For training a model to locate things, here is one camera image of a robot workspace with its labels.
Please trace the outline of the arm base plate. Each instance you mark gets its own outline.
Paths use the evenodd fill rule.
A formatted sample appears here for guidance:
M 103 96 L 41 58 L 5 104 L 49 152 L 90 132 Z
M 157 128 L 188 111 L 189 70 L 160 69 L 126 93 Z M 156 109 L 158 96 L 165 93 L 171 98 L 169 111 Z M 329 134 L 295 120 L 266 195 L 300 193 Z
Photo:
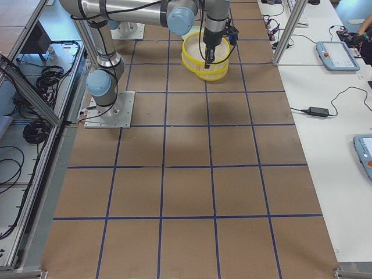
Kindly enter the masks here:
M 133 113 L 135 92 L 134 91 L 119 91 L 116 103 L 103 116 L 99 116 L 108 108 L 96 106 L 96 102 L 91 97 L 90 106 L 95 106 L 87 113 L 87 118 L 84 122 L 85 128 L 130 128 Z
M 135 41 L 143 39 L 144 31 L 144 24 L 121 22 L 116 29 L 111 30 L 111 33 L 114 40 Z

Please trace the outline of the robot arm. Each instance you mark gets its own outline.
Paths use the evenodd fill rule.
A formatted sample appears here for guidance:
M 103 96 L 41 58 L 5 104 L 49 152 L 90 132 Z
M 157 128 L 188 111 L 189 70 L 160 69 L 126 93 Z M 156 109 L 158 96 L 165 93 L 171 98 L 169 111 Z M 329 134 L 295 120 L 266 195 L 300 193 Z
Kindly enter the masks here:
M 228 16 L 229 1 L 61 1 L 63 8 L 75 21 L 88 24 L 97 62 L 103 69 L 120 65 L 120 55 L 114 40 L 137 40 L 143 26 L 161 26 L 178 36 L 189 37 L 197 13 L 201 25 L 197 32 L 199 58 L 182 54 L 184 63 L 199 63 L 204 70 L 190 69 L 198 76 L 216 74 L 227 67 L 232 49 L 223 56 L 217 47 L 229 40 L 235 47 L 238 30 Z

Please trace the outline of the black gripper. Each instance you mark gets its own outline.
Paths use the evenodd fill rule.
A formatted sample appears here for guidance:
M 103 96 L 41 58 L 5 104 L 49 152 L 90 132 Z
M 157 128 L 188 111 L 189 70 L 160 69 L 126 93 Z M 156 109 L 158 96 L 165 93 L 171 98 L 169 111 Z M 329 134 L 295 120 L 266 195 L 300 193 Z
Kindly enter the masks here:
M 212 32 L 208 28 L 205 27 L 204 32 L 203 32 L 203 42 L 206 45 L 204 68 L 209 69 L 210 65 L 214 62 L 215 49 L 218 45 L 221 44 L 222 37 L 226 34 L 227 32 L 225 29 L 219 32 Z

